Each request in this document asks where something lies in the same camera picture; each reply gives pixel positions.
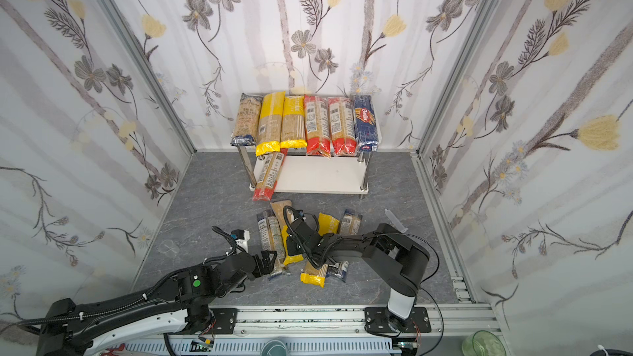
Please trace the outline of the yellow bottom spaghetti pack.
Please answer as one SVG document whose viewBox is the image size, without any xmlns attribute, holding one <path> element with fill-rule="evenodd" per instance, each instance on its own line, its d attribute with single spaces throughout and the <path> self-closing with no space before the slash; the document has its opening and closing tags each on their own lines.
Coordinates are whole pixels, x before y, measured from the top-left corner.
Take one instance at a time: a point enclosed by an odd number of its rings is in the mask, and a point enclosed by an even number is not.
<svg viewBox="0 0 633 356">
<path fill-rule="evenodd" d="M 320 235 L 326 235 L 328 233 L 337 234 L 339 232 L 340 221 L 329 214 L 320 213 L 318 216 Z M 321 265 L 315 268 L 309 261 L 305 263 L 303 271 L 300 275 L 302 283 L 311 284 L 323 288 L 326 281 L 326 272 L 328 264 Z"/>
</svg>

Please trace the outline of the clear blue-end spaghetti pack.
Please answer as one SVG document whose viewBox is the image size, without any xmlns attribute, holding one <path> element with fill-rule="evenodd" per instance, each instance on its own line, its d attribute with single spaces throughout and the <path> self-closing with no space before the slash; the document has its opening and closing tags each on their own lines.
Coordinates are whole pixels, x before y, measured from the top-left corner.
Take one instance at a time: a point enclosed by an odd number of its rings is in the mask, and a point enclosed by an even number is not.
<svg viewBox="0 0 633 356">
<path fill-rule="evenodd" d="M 276 279 L 283 275 L 290 275 L 289 269 L 285 266 L 286 257 L 280 223 L 272 209 L 260 212 L 256 216 L 262 249 L 267 252 L 276 252 L 274 268 L 268 275 L 269 280 Z"/>
</svg>

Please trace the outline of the yellow whole wheat spaghetti pack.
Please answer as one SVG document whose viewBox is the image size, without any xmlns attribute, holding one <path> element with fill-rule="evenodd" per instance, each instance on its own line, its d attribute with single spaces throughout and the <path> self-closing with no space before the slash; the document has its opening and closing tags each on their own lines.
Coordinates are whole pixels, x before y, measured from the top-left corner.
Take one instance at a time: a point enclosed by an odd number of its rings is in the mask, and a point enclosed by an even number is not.
<svg viewBox="0 0 633 356">
<path fill-rule="evenodd" d="M 278 223 L 281 229 L 281 237 L 282 237 L 282 242 L 283 242 L 283 246 L 285 249 L 285 259 L 284 259 L 284 265 L 291 265 L 294 263 L 299 263 L 303 261 L 303 257 L 301 255 L 289 255 L 288 254 L 288 245 L 287 245 L 287 240 L 288 240 L 288 225 L 285 222 L 284 219 L 284 208 L 286 206 L 292 206 L 292 201 L 287 199 L 287 200 L 280 200 L 280 201 L 276 201 L 276 202 L 271 202 L 270 203 L 274 213 L 275 213 L 275 217 L 278 219 Z"/>
</svg>

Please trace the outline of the clear spaghetti pack barcode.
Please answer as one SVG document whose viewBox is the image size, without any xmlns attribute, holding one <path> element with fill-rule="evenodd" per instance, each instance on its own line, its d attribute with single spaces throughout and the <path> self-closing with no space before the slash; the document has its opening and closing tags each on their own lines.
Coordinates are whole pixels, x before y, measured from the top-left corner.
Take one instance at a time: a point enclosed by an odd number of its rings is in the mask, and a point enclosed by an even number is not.
<svg viewBox="0 0 633 356">
<path fill-rule="evenodd" d="M 357 235 L 363 220 L 362 214 L 353 209 L 346 209 L 343 219 L 339 225 L 339 234 L 342 236 Z M 349 262 L 341 261 L 333 265 L 328 265 L 327 277 L 333 277 L 345 283 L 349 270 Z"/>
</svg>

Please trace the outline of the red banded spaghetti pack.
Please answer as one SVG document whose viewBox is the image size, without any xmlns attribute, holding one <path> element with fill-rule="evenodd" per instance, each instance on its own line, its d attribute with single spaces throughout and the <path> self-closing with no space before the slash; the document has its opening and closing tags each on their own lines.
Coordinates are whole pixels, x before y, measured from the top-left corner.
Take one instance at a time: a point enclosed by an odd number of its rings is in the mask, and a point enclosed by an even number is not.
<svg viewBox="0 0 633 356">
<path fill-rule="evenodd" d="M 253 201 L 271 201 L 285 157 L 285 150 L 265 155 L 263 168 L 253 193 Z"/>
</svg>

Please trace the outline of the yellow-banded whole wheat pack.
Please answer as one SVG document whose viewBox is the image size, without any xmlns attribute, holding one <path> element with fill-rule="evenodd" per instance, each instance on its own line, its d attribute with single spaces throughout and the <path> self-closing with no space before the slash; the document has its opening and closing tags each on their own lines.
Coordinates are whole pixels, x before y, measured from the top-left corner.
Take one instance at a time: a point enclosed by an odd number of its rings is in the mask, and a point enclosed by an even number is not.
<svg viewBox="0 0 633 356">
<path fill-rule="evenodd" d="M 256 155 L 280 151 L 280 135 L 285 103 L 285 92 L 264 96 L 260 110 Z"/>
</svg>

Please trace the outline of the red spaghetti pack with label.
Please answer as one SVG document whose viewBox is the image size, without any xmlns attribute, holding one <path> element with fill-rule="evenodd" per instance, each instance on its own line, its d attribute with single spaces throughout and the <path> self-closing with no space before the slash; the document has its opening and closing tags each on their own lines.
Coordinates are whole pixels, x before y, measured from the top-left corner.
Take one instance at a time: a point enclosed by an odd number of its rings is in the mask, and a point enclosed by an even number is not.
<svg viewBox="0 0 633 356">
<path fill-rule="evenodd" d="M 331 156 L 329 108 L 326 98 L 304 98 L 308 156 Z"/>
</svg>

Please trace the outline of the dark blue clear spaghetti pack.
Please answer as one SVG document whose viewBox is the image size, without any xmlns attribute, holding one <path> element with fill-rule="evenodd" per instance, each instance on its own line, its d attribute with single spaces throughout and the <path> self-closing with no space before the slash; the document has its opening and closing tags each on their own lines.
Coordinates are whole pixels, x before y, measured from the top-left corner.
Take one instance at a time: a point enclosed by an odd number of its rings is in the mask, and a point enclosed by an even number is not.
<svg viewBox="0 0 633 356">
<path fill-rule="evenodd" d="M 262 101 L 263 97 L 261 96 L 242 93 L 232 132 L 232 146 L 246 147 L 256 145 Z"/>
</svg>

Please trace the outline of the blue Barilla spaghetti pack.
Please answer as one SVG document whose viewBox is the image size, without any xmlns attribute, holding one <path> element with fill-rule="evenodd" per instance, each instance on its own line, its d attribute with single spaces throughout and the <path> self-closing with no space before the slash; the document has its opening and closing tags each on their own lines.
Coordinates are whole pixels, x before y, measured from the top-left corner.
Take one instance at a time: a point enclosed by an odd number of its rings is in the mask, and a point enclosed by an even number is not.
<svg viewBox="0 0 633 356">
<path fill-rule="evenodd" d="M 359 153 L 377 151 L 379 134 L 372 97 L 369 95 L 356 95 L 353 102 L 357 150 Z"/>
</svg>

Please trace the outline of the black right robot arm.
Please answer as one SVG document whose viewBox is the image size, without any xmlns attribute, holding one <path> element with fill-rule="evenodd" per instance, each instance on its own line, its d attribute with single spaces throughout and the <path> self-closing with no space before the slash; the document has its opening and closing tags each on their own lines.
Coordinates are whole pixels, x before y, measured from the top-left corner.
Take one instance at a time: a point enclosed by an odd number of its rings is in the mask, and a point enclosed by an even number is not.
<svg viewBox="0 0 633 356">
<path fill-rule="evenodd" d="M 287 254 L 301 255 L 314 268 L 341 262 L 362 261 L 390 288 L 386 324 L 397 334 L 412 323 L 410 318 L 431 261 L 430 245 L 420 245 L 415 237 L 387 223 L 357 235 L 332 232 L 321 235 L 308 225 L 301 210 L 284 207 L 287 226 Z"/>
</svg>

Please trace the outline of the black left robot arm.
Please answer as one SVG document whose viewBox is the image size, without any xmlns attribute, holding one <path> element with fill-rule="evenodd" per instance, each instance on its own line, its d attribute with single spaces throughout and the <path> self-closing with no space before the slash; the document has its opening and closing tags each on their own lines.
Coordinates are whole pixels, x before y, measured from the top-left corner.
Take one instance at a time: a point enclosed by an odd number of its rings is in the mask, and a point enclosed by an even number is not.
<svg viewBox="0 0 633 356">
<path fill-rule="evenodd" d="M 77 304 L 54 303 L 47 316 L 14 322 L 38 337 L 39 355 L 97 355 L 113 345 L 152 335 L 192 335 L 217 328 L 210 305 L 246 280 L 272 272 L 276 252 L 247 252 L 221 262 L 175 270 L 145 290 L 118 298 Z"/>
</svg>

